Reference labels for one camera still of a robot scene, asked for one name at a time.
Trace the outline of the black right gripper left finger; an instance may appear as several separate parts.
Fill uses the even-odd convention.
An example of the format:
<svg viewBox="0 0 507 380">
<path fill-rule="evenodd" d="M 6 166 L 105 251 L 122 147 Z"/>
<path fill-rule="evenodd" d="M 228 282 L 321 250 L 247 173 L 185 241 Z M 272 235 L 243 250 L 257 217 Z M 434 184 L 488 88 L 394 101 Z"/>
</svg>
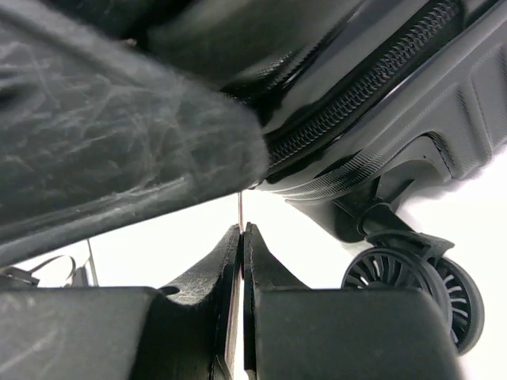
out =
<svg viewBox="0 0 507 380">
<path fill-rule="evenodd" d="M 238 322 L 239 228 L 159 288 L 39 288 L 1 273 L 4 379 L 230 379 Z"/>
</svg>

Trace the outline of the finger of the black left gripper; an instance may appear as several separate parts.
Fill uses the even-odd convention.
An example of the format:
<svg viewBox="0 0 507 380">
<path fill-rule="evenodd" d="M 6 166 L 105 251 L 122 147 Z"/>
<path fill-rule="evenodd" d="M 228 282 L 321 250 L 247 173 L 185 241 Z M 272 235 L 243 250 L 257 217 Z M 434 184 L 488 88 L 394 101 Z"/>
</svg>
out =
<svg viewBox="0 0 507 380">
<path fill-rule="evenodd" d="M 49 5 L 2 4 L 2 264 L 238 192 L 267 165 L 240 104 Z"/>
</svg>

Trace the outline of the black ribbed hard suitcase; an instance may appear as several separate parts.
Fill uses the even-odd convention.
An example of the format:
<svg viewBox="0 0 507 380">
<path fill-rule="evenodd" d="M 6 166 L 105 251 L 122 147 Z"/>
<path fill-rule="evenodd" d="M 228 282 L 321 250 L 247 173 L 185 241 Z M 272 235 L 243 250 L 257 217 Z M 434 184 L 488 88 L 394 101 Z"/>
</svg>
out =
<svg viewBox="0 0 507 380">
<path fill-rule="evenodd" d="M 243 103 L 269 152 L 258 187 L 341 241 L 370 241 L 342 286 L 428 285 L 460 354 L 479 290 L 395 215 L 411 189 L 465 177 L 506 142 L 503 1 L 59 1 L 123 47 Z"/>
</svg>

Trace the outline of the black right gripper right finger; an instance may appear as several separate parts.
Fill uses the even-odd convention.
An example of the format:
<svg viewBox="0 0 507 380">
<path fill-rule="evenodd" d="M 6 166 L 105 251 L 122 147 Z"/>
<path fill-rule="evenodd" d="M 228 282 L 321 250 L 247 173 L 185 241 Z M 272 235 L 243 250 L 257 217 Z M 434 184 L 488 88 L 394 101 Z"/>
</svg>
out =
<svg viewBox="0 0 507 380">
<path fill-rule="evenodd" d="M 313 290 L 244 235 L 244 367 L 252 379 L 460 379 L 448 326 L 424 291 Z"/>
</svg>

